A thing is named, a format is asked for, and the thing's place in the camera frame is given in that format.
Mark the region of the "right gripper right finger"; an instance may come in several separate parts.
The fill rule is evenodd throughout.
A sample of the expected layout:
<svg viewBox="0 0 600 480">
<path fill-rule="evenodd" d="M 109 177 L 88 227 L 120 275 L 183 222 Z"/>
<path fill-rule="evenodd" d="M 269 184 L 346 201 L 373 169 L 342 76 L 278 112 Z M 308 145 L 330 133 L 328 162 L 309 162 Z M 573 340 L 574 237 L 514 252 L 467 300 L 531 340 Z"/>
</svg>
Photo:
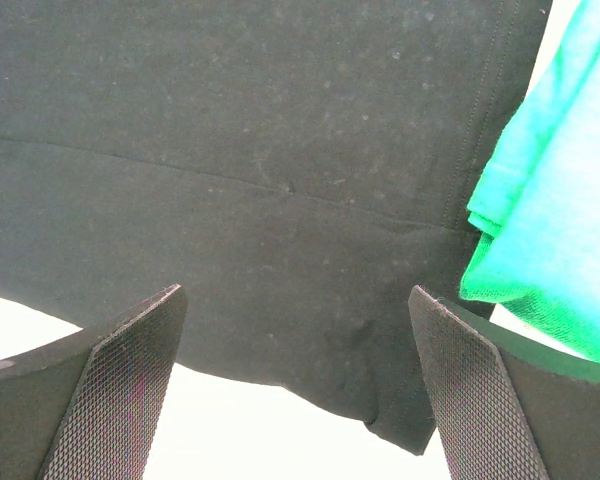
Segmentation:
<svg viewBox="0 0 600 480">
<path fill-rule="evenodd" d="M 412 328 L 454 479 L 600 479 L 600 364 L 423 288 Z"/>
</svg>

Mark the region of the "green folded t shirt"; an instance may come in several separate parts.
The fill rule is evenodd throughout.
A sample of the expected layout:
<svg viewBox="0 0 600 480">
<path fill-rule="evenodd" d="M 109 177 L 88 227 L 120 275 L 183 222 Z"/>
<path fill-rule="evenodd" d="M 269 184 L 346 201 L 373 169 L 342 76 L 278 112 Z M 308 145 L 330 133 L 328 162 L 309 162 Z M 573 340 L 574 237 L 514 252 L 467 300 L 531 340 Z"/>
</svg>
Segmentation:
<svg viewBox="0 0 600 480">
<path fill-rule="evenodd" d="M 468 202 L 462 299 L 600 363 L 600 1 L 576 7 Z"/>
</svg>

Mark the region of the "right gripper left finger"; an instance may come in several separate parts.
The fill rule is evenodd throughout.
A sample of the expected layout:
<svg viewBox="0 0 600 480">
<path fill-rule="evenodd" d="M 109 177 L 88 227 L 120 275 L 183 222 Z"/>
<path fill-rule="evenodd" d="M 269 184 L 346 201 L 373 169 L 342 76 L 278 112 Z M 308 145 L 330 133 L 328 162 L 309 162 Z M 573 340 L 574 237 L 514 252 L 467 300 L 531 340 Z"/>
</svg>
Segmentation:
<svg viewBox="0 0 600 480">
<path fill-rule="evenodd" d="M 172 285 L 118 317 L 0 360 L 0 479 L 140 479 L 187 297 Z"/>
</svg>

